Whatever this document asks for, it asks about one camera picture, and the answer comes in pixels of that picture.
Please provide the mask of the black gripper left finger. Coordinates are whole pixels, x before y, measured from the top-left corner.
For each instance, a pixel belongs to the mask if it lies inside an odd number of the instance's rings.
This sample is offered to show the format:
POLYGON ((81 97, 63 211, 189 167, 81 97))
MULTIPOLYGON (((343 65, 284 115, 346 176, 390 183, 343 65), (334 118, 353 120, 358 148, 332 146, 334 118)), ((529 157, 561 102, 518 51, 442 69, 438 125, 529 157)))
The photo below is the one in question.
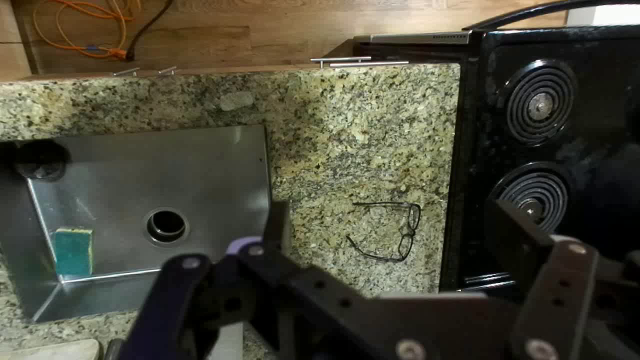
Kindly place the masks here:
POLYGON ((264 233, 234 240, 217 262, 204 254, 170 259, 118 360, 204 360, 230 325, 247 325, 277 350, 276 290, 290 266, 282 254, 288 229, 290 204, 271 202, 264 233))

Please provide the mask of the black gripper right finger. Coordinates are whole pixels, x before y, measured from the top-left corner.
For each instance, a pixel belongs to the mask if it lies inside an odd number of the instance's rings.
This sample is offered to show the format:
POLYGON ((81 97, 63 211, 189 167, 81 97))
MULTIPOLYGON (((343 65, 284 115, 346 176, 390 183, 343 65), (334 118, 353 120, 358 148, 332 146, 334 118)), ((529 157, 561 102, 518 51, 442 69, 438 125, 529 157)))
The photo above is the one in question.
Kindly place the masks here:
POLYGON ((520 360, 640 360, 638 253, 609 260, 539 231, 514 204, 486 204, 486 244, 521 292, 508 350, 520 360))

